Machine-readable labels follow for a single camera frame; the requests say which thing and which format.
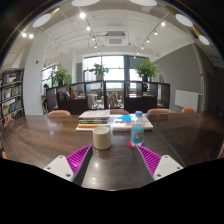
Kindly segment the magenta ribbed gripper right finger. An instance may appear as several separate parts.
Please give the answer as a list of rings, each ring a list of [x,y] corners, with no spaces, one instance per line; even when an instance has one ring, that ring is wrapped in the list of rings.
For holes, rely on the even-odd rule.
[[[182,166],[169,155],[160,156],[143,146],[137,145],[134,154],[148,182],[159,180],[182,169]]]

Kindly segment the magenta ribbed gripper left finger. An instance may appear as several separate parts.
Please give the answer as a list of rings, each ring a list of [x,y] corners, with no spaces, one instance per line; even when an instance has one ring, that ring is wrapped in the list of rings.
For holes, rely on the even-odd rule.
[[[44,170],[81,186],[92,155],[92,146],[87,145],[68,156],[59,155]]]

